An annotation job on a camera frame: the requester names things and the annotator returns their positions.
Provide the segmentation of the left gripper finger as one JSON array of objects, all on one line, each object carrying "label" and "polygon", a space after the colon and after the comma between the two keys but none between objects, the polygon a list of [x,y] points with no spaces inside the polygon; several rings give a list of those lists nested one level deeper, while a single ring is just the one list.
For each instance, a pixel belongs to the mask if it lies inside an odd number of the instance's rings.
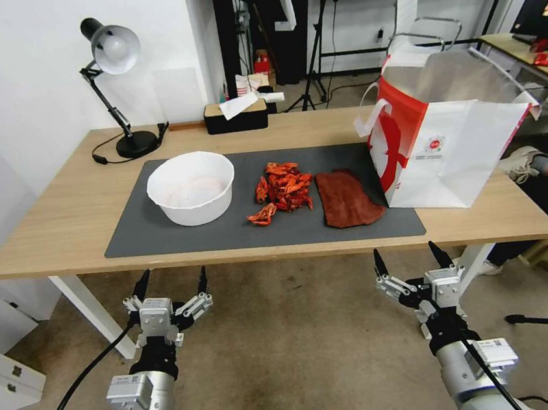
[{"label": "left gripper finger", "polygon": [[187,301],[174,302],[174,325],[178,330],[187,330],[200,319],[212,306],[213,298],[209,292],[206,267],[202,266],[195,296]]},{"label": "left gripper finger", "polygon": [[149,284],[151,271],[146,269],[141,278],[135,283],[131,296],[128,296],[122,301],[124,308],[127,310],[129,319],[128,324],[140,323],[140,310],[144,304],[145,293]]}]

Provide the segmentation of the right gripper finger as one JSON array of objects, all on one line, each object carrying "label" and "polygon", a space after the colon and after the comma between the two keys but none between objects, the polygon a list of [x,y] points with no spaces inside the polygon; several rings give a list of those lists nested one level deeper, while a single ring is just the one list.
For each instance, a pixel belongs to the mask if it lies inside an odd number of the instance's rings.
[{"label": "right gripper finger", "polygon": [[441,249],[434,242],[429,241],[428,244],[439,266],[439,269],[432,273],[433,284],[445,290],[448,290],[449,287],[452,290],[461,289],[465,267],[455,262],[444,249]]},{"label": "right gripper finger", "polygon": [[376,248],[373,249],[373,259],[377,277],[376,288],[404,307],[418,308],[422,302],[420,290],[413,284],[392,276]]}]

